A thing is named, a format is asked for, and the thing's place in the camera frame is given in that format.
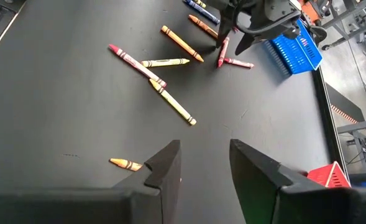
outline orange crayon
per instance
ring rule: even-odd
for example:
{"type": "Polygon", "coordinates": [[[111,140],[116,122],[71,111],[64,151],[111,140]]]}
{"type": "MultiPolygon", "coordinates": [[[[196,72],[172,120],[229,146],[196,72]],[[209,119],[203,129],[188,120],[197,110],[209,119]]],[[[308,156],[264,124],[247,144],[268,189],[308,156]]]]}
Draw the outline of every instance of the orange crayon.
{"type": "Polygon", "coordinates": [[[110,162],[112,162],[113,164],[124,168],[124,169],[128,169],[131,171],[138,171],[143,165],[132,162],[132,161],[128,161],[126,159],[109,159],[110,162]]]}
{"type": "Polygon", "coordinates": [[[212,30],[212,28],[210,28],[208,25],[206,25],[204,22],[202,22],[201,20],[199,20],[197,17],[189,15],[188,18],[193,21],[196,25],[198,25],[200,28],[202,28],[203,30],[205,30],[208,34],[210,34],[212,37],[214,37],[215,39],[217,39],[217,32],[212,30]]]}
{"type": "Polygon", "coordinates": [[[203,62],[202,57],[192,49],[184,40],[181,40],[173,31],[171,31],[167,26],[162,27],[162,31],[166,33],[167,36],[172,38],[178,45],[183,47],[190,55],[192,55],[196,60],[203,62]]]}

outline black table surface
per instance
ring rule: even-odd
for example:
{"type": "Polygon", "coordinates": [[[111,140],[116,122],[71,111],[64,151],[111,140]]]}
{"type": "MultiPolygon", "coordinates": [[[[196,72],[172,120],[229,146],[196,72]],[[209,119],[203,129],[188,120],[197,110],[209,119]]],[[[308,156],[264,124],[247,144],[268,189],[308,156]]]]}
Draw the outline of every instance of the black table surface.
{"type": "Polygon", "coordinates": [[[330,163],[311,74],[284,80],[262,44],[234,56],[242,34],[232,32],[227,56],[255,67],[216,69],[219,50],[206,53],[215,41],[189,14],[211,25],[177,0],[28,1],[0,42],[0,187],[111,187],[131,171],[109,158],[141,163],[180,139],[176,222],[244,223],[231,138],[293,169],[330,163]],[[190,59],[151,70],[198,123],[188,125],[108,44],[137,60],[190,59]]]}

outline broken crayon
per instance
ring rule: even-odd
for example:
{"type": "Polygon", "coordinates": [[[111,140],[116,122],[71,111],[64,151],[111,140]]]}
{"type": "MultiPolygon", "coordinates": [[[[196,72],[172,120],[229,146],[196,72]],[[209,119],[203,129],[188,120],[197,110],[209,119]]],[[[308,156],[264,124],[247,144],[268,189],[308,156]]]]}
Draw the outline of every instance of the broken crayon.
{"type": "Polygon", "coordinates": [[[128,169],[131,171],[138,171],[142,167],[141,164],[128,161],[125,159],[110,159],[109,161],[121,168],[128,169]]]}

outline red object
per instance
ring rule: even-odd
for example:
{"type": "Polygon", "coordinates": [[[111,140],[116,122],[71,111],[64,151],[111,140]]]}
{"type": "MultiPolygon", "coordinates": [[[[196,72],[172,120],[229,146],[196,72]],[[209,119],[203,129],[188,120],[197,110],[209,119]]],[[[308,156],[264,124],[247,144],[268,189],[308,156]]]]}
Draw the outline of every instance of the red object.
{"type": "Polygon", "coordinates": [[[229,41],[230,41],[230,38],[228,38],[228,37],[223,41],[223,45],[222,45],[221,51],[220,51],[219,62],[217,63],[218,68],[222,65],[222,63],[224,61],[224,57],[226,56],[229,41]]]}
{"type": "Polygon", "coordinates": [[[351,187],[350,182],[336,161],[331,165],[311,170],[307,178],[329,188],[351,187]]]}
{"type": "Polygon", "coordinates": [[[247,68],[253,68],[255,66],[252,63],[249,63],[249,62],[241,62],[240,60],[231,59],[231,58],[225,58],[224,61],[227,62],[227,63],[231,63],[233,65],[239,65],[239,66],[247,67],[247,68]]]}
{"type": "Polygon", "coordinates": [[[132,65],[135,69],[143,73],[146,77],[152,79],[153,81],[159,83],[162,87],[166,86],[165,81],[160,79],[156,74],[145,68],[141,63],[136,61],[134,58],[132,58],[130,55],[128,55],[126,52],[124,52],[119,47],[116,47],[115,45],[108,45],[108,47],[118,56],[120,56],[121,59],[123,59],[125,62],[132,65]]]}

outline blue crayon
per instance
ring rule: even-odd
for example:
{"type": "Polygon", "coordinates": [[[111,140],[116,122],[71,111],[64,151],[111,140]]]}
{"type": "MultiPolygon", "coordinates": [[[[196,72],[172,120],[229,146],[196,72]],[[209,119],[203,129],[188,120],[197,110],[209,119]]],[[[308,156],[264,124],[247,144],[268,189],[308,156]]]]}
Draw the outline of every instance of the blue crayon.
{"type": "Polygon", "coordinates": [[[198,4],[193,2],[192,0],[185,0],[185,2],[187,2],[187,4],[189,4],[191,7],[196,9],[198,12],[200,12],[202,15],[204,15],[205,17],[210,19],[215,24],[220,23],[220,20],[218,18],[216,18],[216,16],[212,15],[210,12],[206,11],[205,9],[203,9],[201,6],[199,6],[198,4]]]}

